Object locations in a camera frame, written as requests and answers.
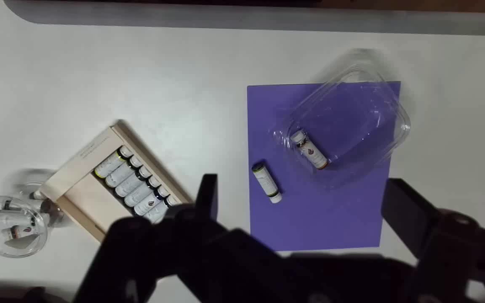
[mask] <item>purple mat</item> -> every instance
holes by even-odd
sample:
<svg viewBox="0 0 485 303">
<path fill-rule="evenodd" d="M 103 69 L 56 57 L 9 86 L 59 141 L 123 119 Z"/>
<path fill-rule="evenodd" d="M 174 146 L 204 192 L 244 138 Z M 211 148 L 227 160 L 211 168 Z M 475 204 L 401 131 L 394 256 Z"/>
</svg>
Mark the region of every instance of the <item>purple mat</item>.
<svg viewBox="0 0 485 303">
<path fill-rule="evenodd" d="M 327 190 L 312 183 L 312 178 L 293 173 L 285 151 L 271 136 L 271 129 L 317 87 L 317 84 L 248 87 L 249 165 L 266 160 L 283 188 L 283 200 L 271 204 L 249 168 L 251 234 L 276 251 L 376 247 L 381 237 L 381 200 L 389 158 L 355 182 Z M 391 87 L 399 94 L 399 82 Z M 352 99 L 369 92 L 364 84 L 342 84 L 335 94 Z M 382 135 L 381 143 L 391 141 L 392 131 L 391 128 Z"/>
</svg>

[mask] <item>purple paper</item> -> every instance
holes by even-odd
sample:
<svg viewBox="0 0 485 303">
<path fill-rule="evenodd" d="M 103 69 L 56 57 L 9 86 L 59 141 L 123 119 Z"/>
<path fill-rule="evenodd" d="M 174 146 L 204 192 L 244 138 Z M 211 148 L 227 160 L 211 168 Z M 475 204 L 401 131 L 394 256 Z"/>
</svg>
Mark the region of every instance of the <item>purple paper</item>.
<svg viewBox="0 0 485 303">
<path fill-rule="evenodd" d="M 335 94 L 347 99 L 366 98 L 364 94 L 371 92 L 364 84 L 340 86 Z M 283 190 L 283 200 L 271 204 L 249 168 L 251 234 L 276 251 L 376 247 L 381 237 L 381 200 L 389 158 L 344 187 L 323 188 L 307 175 L 293 173 L 296 170 L 286 165 L 285 150 L 271 135 L 271 129 L 317 87 L 317 84 L 248 87 L 249 163 L 266 160 Z M 399 94 L 399 84 L 394 84 L 392 91 Z M 342 128 L 347 133 L 359 129 L 355 124 Z M 374 141 L 391 143 L 392 136 L 394 128 L 389 128 Z M 349 165 L 339 173 L 349 175 Z"/>
</svg>

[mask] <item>white surface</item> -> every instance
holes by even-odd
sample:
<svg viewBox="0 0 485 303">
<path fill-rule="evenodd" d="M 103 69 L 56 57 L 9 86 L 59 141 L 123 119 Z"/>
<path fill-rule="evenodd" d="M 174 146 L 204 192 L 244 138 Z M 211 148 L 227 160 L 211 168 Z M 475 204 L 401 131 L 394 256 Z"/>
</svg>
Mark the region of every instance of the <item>white surface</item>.
<svg viewBox="0 0 485 303">
<path fill-rule="evenodd" d="M 219 173 L 221 222 L 248 227 L 246 86 L 312 82 L 354 47 L 396 62 L 414 99 L 392 175 L 485 225 L 485 37 L 35 25 L 0 2 L 0 192 L 19 168 L 57 168 L 123 118 L 195 195 Z M 98 244 L 54 230 L 0 283 L 74 293 Z M 381 251 L 411 259 L 384 227 Z M 157 301 L 192 301 L 175 281 Z"/>
</svg>

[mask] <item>white table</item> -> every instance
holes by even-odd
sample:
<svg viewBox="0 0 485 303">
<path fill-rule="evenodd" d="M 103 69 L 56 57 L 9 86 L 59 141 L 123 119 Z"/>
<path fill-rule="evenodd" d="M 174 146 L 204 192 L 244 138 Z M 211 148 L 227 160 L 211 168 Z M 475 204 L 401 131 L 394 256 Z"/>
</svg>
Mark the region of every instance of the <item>white table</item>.
<svg viewBox="0 0 485 303">
<path fill-rule="evenodd" d="M 248 229 L 246 86 L 312 82 L 355 47 L 392 59 L 414 101 L 392 175 L 485 225 L 482 35 L 35 25 L 2 2 L 0 192 L 12 172 L 57 168 L 123 118 L 189 193 L 219 173 L 221 222 Z M 96 249 L 79 227 L 56 229 L 35 256 L 0 257 L 0 283 L 69 298 Z M 413 261 L 387 225 L 379 251 Z M 180 288 L 162 283 L 155 298 L 192 301 Z"/>
</svg>

